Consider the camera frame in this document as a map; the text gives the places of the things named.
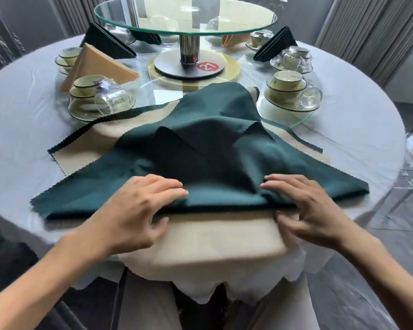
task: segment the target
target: person's right hand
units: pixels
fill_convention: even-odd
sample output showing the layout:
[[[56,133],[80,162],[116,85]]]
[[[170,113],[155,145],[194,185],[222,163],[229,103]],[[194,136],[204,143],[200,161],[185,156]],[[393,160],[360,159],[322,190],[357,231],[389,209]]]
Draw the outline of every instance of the person's right hand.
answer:
[[[265,177],[262,188],[276,191],[293,200],[299,221],[278,212],[277,221],[293,235],[313,244],[338,249],[350,234],[362,230],[315,181],[302,175],[273,174]]]
[[[176,179],[132,177],[71,234],[85,249],[98,252],[97,258],[148,248],[166,233],[168,226],[168,218],[152,225],[154,214],[186,195],[188,191]]]

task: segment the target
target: red sticker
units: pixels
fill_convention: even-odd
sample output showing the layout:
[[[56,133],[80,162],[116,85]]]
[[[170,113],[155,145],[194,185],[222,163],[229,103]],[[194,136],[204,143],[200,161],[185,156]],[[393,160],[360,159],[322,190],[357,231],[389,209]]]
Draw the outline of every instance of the red sticker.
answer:
[[[204,70],[206,72],[214,72],[215,70],[219,69],[219,65],[213,62],[201,62],[197,65],[200,70]]]

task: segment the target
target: pants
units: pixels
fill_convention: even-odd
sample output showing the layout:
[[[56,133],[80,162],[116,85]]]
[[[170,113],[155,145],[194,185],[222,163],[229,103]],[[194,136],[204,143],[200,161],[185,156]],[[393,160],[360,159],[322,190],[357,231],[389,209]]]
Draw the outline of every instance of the pants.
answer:
[[[182,330],[170,283],[129,272],[117,330]],[[235,301],[225,330],[319,330],[307,278],[281,280],[257,305]]]

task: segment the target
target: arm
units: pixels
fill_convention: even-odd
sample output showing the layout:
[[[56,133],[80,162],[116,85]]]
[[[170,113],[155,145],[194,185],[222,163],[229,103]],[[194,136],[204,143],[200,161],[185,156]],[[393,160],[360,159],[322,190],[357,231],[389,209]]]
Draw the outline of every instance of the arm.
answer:
[[[341,253],[369,283],[398,327],[413,330],[413,277],[384,245],[347,217],[317,182],[298,175],[270,175],[261,186],[291,198],[300,212],[294,221],[277,214],[281,232]]]
[[[34,329],[88,268],[112,254],[148,248],[167,230],[153,215],[187,195],[182,183],[133,177],[92,217],[66,234],[42,260],[0,293],[0,330]]]

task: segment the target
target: table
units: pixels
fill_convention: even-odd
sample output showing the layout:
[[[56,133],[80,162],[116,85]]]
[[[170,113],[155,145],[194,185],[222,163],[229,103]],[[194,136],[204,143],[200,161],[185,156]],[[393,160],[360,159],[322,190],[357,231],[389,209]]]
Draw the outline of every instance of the table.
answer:
[[[226,63],[200,50],[201,36],[251,33],[275,23],[276,14],[239,0],[108,0],[95,8],[102,21],[146,33],[179,35],[179,51],[162,52],[156,69],[184,79],[211,77]]]
[[[64,175],[47,149],[59,143],[79,124],[55,105],[54,57],[61,49],[77,46],[82,37],[66,39],[24,56],[0,71],[0,229],[7,238],[26,242],[39,256],[72,225],[46,226],[31,212],[29,200],[60,181]],[[201,44],[208,46],[207,41]],[[314,67],[323,80],[325,100],[312,118],[295,132],[324,149],[331,165],[367,181],[369,196],[341,204],[347,215],[366,225],[374,207],[395,182],[405,153],[402,120],[387,95],[371,79],[346,62],[314,47]],[[167,49],[136,42],[136,51],[159,53]],[[249,50],[234,47],[234,58],[244,61],[242,81],[261,87],[274,72],[269,65],[250,61]],[[139,55],[135,64],[141,64]],[[315,273],[333,255],[328,249],[303,243],[295,254],[230,280],[236,298],[249,302],[263,297],[281,277],[296,279],[302,271]],[[100,275],[120,274],[115,258],[93,268],[77,287]],[[176,283],[184,293],[204,302],[215,283]]]

